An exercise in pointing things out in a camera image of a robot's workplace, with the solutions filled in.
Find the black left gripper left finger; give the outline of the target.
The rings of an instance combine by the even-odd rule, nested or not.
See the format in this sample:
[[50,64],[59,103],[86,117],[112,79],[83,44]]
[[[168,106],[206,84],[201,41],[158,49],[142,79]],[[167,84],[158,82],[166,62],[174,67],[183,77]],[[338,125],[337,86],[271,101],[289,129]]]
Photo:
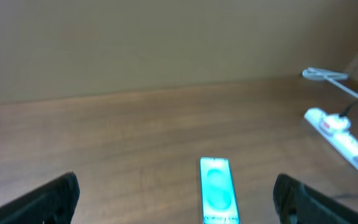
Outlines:
[[70,223],[80,197],[74,172],[22,195],[0,207],[0,223]]

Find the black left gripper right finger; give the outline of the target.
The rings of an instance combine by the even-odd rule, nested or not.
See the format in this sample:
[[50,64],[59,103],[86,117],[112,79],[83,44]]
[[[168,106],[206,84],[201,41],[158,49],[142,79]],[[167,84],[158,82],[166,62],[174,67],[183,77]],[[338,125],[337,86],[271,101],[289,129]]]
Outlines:
[[273,202],[281,224],[353,224],[358,213],[286,174],[279,174]]

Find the blue Galaxy smartphone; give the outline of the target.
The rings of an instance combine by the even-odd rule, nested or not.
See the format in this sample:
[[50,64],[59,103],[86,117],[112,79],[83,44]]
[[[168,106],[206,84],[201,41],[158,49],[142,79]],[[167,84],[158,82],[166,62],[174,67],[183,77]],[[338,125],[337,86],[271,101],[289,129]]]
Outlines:
[[228,159],[200,159],[200,190],[204,224],[240,224],[241,218]]

